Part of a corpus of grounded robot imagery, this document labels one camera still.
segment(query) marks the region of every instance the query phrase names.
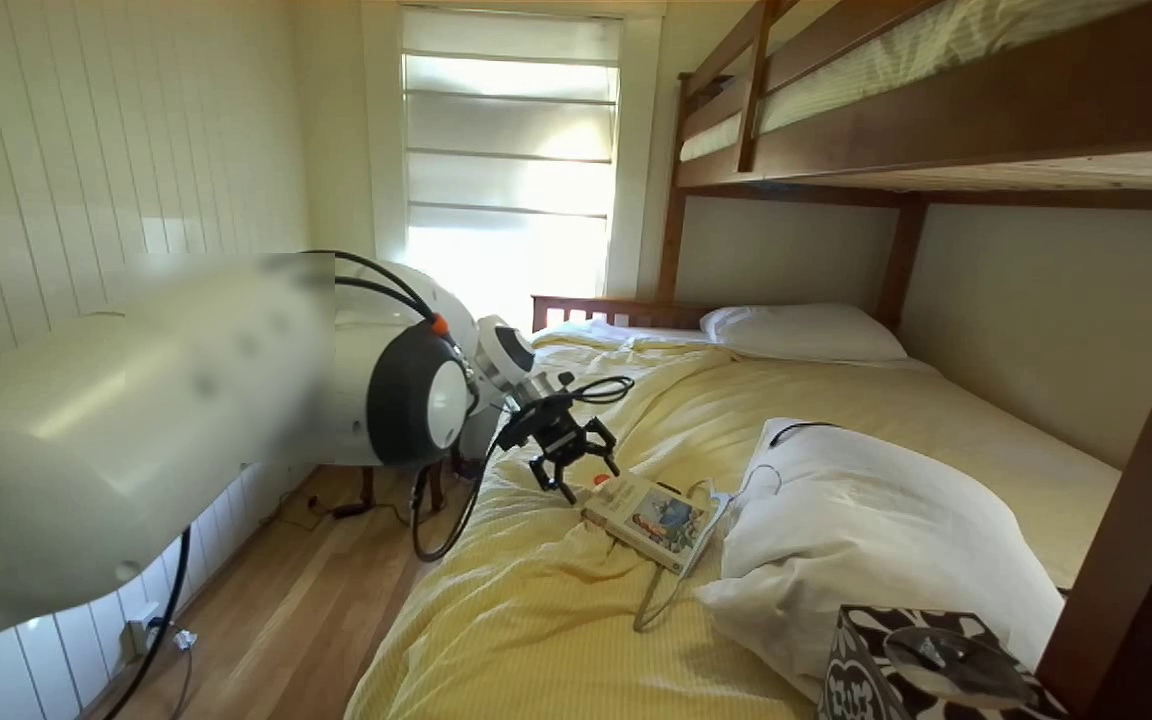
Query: bed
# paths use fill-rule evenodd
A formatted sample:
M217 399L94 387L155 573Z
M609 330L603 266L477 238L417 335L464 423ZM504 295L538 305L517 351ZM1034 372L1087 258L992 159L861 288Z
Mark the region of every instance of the bed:
M600 408L626 473L737 491L766 421L832 421L971 473L1018 507L1047 582L1075 579L1116 466L936 368L902 351L748 356L696 324L626 328L630 315L654 324L654 305L613 315L603 305L555 305L538 298L538 315L568 315L538 335L542 368L635 376L626 403ZM542 491L524 460L510 452L490 462L462 546L411 591L348 716L812 716L812 690L718 629L696 595L722 574L722 542L671 588L670 617L635 630L654 562Z
M681 83L658 295L546 295L538 324L593 328L548 330L542 347L551 368L640 376L603 408L634 473L737 486L767 415L832 421L970 473L1069 591L1044 684L1075 716L1152 716L1152 421L1132 460L1109 466L930 364L748 356L696 335L711 308L676 305L687 197L902 206L872 308L894 328L930 202L1152 206L1152 0L1081 0L1058 24L1026 17L1047 4L980 6L1003 18L1001 37L971 37L986 18L951 0L751 4ZM936 17L971 28L971 49ZM921 49L921 31L947 37L947 51L863 75L863 51ZM838 93L828 72L861 83ZM352 716L812 716L808 689L718 623L703 588L722 573L723 542L662 629L634 630L654 567L538 491L522 454L501 454L464 542L417 588Z
M933 202L1152 206L1152 0L755 0L676 117L662 298L691 197L890 202L896 328ZM1152 716L1152 415L1041 677L1075 716Z

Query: wooden bunk bed frame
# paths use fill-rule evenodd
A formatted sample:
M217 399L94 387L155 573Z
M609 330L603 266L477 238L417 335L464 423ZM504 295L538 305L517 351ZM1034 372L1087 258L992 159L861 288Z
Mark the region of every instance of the wooden bunk bed frame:
M1152 150L1152 4L986 54L761 136L767 93L896 28L936 0L839 0L794 44L767 51L794 0L755 0L711 54L681 81L671 197L654 298L597 298L621 324L696 318L676 312L687 197L755 197L902 206L877 315L896 328L933 202L1152 206L1152 193L885 193L832 178L960 164ZM740 117L723 150L681 159L691 131ZM538 328L568 298L542 298ZM1073 716L1152 716L1152 415L1124 462L1069 606L1041 662Z

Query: white roller shade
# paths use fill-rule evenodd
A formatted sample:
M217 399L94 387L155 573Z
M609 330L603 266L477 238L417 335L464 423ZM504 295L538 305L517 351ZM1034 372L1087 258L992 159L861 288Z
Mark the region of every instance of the white roller shade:
M405 11L409 265L473 312L600 293L617 201L621 24Z

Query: white pillow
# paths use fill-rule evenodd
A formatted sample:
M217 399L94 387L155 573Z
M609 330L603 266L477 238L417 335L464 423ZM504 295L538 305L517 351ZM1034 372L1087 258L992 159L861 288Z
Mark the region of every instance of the white pillow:
M718 630L821 701L839 603L978 612L1027 667L1063 606L1011 507L971 475L861 436L767 421L745 466Z
M877 364L905 360L905 343L847 305L728 305L702 315L711 343L767 360Z

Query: mattress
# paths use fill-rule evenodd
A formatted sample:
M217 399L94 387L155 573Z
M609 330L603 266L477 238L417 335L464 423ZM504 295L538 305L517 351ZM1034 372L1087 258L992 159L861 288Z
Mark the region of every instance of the mattress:
M1075 579L1116 484L1116 466L917 360L790 364L703 335L548 335L542 368L635 376L630 399L597 410L621 436L621 466L686 491L740 486L767 415L930 452L1011 502L1058 582ZM718 546L671 591L665 623L634 630L647 579L654 562L538 486L524 448L496 454L464 541L417 582L348 716L812 716L691 595L718 579Z
M933 72L1022 49L1143 0L939 0L894 31L767 97L761 131L821 117L828 108L923 81ZM681 159L696 159L740 141L740 117L686 141Z

